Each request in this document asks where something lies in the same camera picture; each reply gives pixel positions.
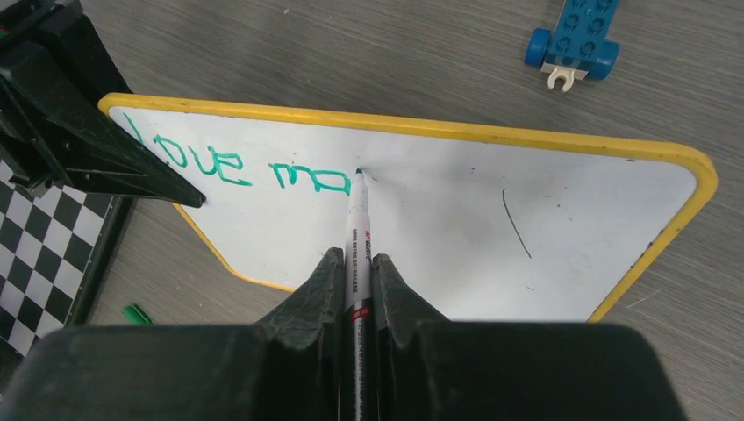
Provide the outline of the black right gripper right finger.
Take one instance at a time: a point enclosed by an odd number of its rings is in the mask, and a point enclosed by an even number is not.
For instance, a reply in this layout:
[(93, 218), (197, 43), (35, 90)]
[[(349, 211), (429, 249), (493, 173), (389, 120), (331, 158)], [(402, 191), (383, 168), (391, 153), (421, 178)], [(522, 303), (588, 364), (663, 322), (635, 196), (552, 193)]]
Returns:
[(372, 263), (383, 420), (684, 420), (649, 342), (622, 325), (455, 322)]

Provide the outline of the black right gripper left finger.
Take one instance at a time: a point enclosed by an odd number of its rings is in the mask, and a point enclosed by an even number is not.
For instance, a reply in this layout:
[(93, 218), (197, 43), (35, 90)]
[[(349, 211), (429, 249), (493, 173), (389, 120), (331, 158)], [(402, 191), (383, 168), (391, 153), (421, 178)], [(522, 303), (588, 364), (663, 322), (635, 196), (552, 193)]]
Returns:
[(343, 257), (249, 325), (66, 328), (4, 391), (4, 420), (334, 420)]

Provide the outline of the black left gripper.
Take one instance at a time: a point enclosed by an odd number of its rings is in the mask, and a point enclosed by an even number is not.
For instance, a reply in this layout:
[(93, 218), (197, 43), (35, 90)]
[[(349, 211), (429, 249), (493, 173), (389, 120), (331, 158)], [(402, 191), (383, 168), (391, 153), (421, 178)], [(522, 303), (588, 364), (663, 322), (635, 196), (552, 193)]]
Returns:
[(129, 92), (78, 1), (1, 9), (1, 159), (28, 190), (154, 198), (199, 208), (206, 197), (98, 110)]

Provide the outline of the white green marker pen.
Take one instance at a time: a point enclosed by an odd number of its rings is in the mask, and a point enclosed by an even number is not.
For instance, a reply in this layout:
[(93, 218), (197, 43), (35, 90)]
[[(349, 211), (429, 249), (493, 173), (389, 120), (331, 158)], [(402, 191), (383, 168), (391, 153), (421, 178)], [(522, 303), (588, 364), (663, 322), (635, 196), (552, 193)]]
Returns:
[(341, 341), (339, 419), (377, 420), (370, 217), (367, 184), (359, 168), (355, 170), (350, 185), (344, 258), (344, 339)]

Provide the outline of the black white chessboard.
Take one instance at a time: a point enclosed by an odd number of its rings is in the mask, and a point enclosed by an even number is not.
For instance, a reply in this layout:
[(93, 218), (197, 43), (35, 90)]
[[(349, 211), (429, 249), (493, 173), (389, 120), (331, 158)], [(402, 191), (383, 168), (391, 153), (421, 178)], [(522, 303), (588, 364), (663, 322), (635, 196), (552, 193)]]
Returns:
[(52, 188), (34, 197), (1, 165), (1, 347), (23, 360), (88, 321), (133, 201)]

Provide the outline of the yellow framed whiteboard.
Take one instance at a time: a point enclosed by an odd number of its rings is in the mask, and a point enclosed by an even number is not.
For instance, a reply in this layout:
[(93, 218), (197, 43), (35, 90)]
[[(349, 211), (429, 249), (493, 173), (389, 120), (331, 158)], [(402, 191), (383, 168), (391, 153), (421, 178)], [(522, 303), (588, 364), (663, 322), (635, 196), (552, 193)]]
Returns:
[(180, 213), (240, 279), (297, 289), (343, 246), (356, 169), (373, 253), (449, 318), (596, 321), (718, 187), (689, 146), (109, 94), (100, 110), (205, 195)]

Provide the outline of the green marker cap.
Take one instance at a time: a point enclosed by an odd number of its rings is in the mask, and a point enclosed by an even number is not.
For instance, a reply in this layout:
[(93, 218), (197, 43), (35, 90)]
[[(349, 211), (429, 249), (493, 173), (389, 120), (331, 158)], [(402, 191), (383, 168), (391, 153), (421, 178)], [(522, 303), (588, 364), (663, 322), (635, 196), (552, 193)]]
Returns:
[(136, 303), (124, 307), (121, 314), (134, 325), (151, 325), (153, 323), (152, 319)]

